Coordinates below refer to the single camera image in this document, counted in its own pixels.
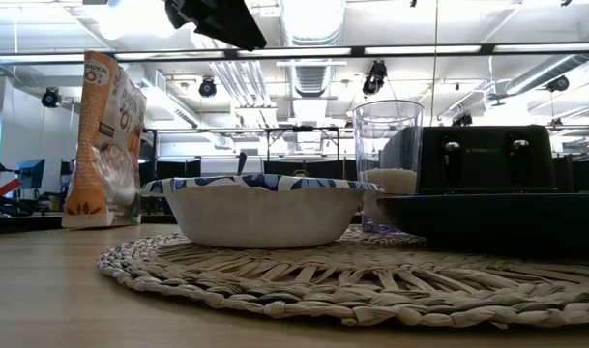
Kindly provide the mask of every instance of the toaster logo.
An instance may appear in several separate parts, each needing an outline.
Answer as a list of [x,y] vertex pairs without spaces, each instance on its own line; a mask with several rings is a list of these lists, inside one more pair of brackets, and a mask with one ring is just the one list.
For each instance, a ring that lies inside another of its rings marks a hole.
[[501,150],[498,148],[471,148],[466,149],[466,154],[498,154]]

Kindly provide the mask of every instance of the ventilation duct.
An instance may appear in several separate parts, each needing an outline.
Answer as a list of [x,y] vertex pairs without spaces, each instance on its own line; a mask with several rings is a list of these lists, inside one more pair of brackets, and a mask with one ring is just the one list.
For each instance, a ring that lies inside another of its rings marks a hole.
[[[280,10],[286,45],[339,45],[345,0],[280,0]],[[333,76],[332,67],[292,67],[290,71],[294,89],[301,97],[320,97]]]
[[[290,47],[339,45],[345,0],[280,0],[281,30]],[[289,71],[292,94],[307,98],[292,102],[292,110],[299,124],[323,126],[326,100],[318,99],[328,89],[333,78],[333,67],[322,66],[328,59],[306,59],[318,66],[293,66]],[[303,151],[319,151],[320,142],[299,133]]]
[[511,80],[505,86],[505,91],[510,96],[528,92],[588,62],[589,53],[553,56]]

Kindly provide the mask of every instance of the white bowl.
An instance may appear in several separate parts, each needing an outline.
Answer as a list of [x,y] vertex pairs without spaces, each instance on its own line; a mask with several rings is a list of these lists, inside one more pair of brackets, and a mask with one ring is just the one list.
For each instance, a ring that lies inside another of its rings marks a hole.
[[274,174],[165,179],[144,196],[165,197],[182,232],[214,247],[310,247],[339,238],[369,183]]

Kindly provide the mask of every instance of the black tray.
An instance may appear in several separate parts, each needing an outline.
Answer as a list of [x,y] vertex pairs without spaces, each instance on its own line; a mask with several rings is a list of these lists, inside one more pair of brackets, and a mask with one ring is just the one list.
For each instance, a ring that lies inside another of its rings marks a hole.
[[532,256],[589,254],[589,193],[380,198],[399,230],[437,247]]

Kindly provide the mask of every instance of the security camera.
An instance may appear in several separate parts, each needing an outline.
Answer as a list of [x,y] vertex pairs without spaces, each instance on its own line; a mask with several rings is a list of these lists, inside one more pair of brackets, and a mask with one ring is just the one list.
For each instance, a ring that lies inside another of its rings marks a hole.
[[549,82],[545,88],[550,92],[563,92],[569,88],[569,79],[564,75],[558,77],[557,79]]
[[366,96],[372,96],[384,86],[384,78],[387,76],[387,67],[384,61],[376,60],[371,65],[371,69],[365,76],[365,83],[363,83],[363,93]]
[[60,107],[62,97],[60,97],[58,91],[57,87],[47,87],[46,92],[44,92],[43,98],[41,99],[41,104],[44,107],[49,108]]
[[204,80],[199,85],[199,95],[204,98],[214,97],[217,93],[217,86],[215,85],[215,78],[211,76],[204,77]]

